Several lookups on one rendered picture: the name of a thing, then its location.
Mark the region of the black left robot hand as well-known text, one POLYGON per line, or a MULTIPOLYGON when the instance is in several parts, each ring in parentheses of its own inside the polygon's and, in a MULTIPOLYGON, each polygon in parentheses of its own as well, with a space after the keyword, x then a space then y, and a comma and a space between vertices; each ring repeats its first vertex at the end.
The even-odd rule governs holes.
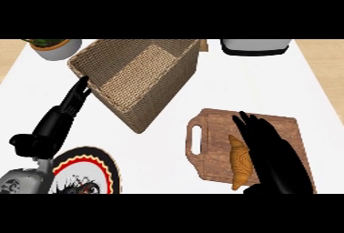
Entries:
POLYGON ((59 151, 71 129, 74 118, 92 90, 87 89, 89 76, 83 76, 68 91, 59 106, 55 106, 40 119, 31 134, 18 134, 9 144, 15 146, 17 155, 49 159, 59 151))

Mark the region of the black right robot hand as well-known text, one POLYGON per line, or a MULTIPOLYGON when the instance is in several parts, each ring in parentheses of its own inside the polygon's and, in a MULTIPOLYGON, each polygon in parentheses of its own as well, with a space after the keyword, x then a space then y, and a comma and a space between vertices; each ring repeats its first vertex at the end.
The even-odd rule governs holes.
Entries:
POLYGON ((247 195, 313 194, 313 186, 300 157, 272 124, 244 111, 232 117, 248 147, 260 183, 247 195))

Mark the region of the golden brown croissant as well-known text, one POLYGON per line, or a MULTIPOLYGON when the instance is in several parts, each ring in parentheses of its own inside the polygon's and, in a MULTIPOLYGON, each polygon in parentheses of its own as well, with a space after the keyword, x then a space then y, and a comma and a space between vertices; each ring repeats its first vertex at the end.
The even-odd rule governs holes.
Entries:
POLYGON ((231 141, 231 164, 232 164, 232 189, 238 190, 247 183, 253 174, 253 162, 248 154, 248 148, 244 142, 229 135, 231 141))

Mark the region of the brown wooden cutting board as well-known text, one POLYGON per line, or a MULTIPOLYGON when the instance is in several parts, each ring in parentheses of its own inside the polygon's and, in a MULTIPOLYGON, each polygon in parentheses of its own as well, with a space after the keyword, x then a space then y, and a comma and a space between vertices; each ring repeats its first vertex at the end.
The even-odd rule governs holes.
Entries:
MULTIPOLYGON (((231 164, 231 141, 229 135, 234 135, 245 144, 239 129, 234 123, 232 117, 239 116, 239 112, 204 109, 192 118, 188 125, 200 127, 201 151, 198 153, 188 151, 188 160, 197 168, 201 179, 232 184, 232 164, 231 164)), ((313 192, 315 184, 307 163, 307 154, 304 150, 297 120, 293 117, 254 115, 263 118, 275 127, 281 137, 290 142, 293 149, 300 157, 312 181, 313 192)), ((253 166, 253 174, 247 183, 239 189, 247 189, 260 183, 259 175, 253 166)))

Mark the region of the brown wicker basket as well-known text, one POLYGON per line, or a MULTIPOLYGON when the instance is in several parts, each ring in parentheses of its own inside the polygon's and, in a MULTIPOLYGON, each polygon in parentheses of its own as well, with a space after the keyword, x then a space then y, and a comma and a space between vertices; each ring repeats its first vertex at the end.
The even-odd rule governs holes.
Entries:
POLYGON ((142 133, 197 71, 198 39, 99 39, 68 60, 76 76, 142 133))

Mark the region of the black red patterned plate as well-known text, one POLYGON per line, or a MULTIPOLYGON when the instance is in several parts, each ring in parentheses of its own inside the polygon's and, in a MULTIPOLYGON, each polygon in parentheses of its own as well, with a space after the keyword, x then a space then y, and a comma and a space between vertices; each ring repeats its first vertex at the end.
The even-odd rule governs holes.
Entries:
POLYGON ((76 147, 52 165, 50 194, 120 194, 121 175, 112 156, 98 147, 76 147))

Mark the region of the white potted plant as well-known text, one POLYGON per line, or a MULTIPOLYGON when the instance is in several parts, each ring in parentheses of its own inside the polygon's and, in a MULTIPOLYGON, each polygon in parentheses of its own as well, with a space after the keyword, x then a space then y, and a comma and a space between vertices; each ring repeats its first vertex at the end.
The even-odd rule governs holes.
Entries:
POLYGON ((46 47, 37 46, 33 39, 25 39, 25 42, 30 44, 37 54, 49 61, 59 61, 70 58, 83 45, 81 39, 65 39, 59 44, 46 47))

